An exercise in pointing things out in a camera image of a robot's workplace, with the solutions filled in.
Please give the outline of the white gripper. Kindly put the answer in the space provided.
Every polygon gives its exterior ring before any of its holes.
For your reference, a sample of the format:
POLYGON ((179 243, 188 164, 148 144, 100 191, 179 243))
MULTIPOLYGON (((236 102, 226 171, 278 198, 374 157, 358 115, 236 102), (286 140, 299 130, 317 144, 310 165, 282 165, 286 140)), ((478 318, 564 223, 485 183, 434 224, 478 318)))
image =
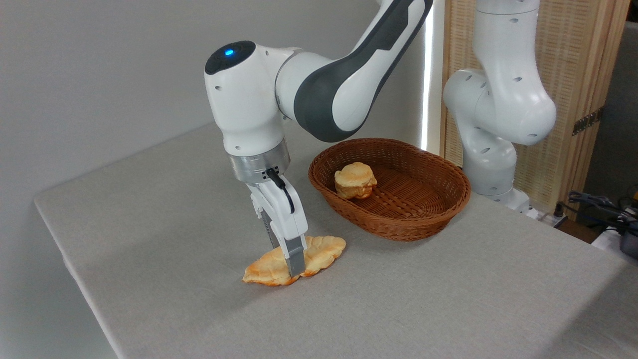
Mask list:
POLYGON ((251 200, 257 217, 263 221, 273 248, 280 247, 284 239, 284 257, 290 277, 294 278, 306 270, 305 233, 308 230, 305 212, 299 194, 285 177, 280 177, 284 188, 275 182, 249 183, 251 200))

